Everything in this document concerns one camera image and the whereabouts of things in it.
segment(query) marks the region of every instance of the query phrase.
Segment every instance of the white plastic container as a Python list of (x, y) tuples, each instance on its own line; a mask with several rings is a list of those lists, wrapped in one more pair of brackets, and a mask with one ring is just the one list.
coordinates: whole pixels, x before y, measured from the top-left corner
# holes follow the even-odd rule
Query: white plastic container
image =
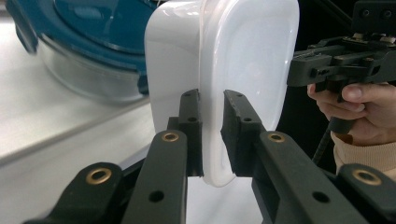
[(233, 179), (220, 129), (225, 90), (246, 95), (266, 130), (279, 121), (299, 21), (297, 0), (169, 1), (146, 30), (148, 87), (157, 132), (180, 95), (201, 93), (205, 182)]

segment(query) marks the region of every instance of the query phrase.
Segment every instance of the human hand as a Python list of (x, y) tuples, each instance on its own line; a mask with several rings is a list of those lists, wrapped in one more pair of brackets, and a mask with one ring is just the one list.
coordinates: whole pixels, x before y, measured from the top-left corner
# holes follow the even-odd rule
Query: human hand
[(396, 142), (396, 88), (384, 84), (351, 84), (343, 88), (343, 103), (330, 91), (315, 92), (308, 85), (308, 96), (317, 101), (327, 119), (355, 119), (349, 134), (355, 146)]

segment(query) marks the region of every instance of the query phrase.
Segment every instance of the beige sleeve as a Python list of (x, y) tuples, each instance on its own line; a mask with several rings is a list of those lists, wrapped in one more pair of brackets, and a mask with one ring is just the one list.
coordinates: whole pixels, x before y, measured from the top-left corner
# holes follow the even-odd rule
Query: beige sleeve
[(349, 144), (350, 135), (335, 135), (334, 159), (338, 169), (348, 163), (359, 163), (374, 167), (396, 181), (396, 143), (379, 146), (355, 147)]

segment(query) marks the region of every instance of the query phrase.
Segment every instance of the sleeve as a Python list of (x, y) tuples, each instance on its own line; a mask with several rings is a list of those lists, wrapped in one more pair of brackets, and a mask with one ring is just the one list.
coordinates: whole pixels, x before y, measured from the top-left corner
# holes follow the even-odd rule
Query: sleeve
[(371, 166), (396, 181), (396, 142), (378, 146), (356, 147), (350, 145), (350, 135), (332, 133), (334, 159), (339, 168), (348, 163)]

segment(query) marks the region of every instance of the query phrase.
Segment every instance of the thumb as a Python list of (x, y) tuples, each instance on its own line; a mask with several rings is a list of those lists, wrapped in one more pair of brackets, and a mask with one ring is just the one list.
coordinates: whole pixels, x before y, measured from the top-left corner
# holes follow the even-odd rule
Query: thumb
[(396, 88), (387, 84), (351, 84), (342, 91), (343, 98), (352, 103), (372, 102), (377, 105), (396, 103)]

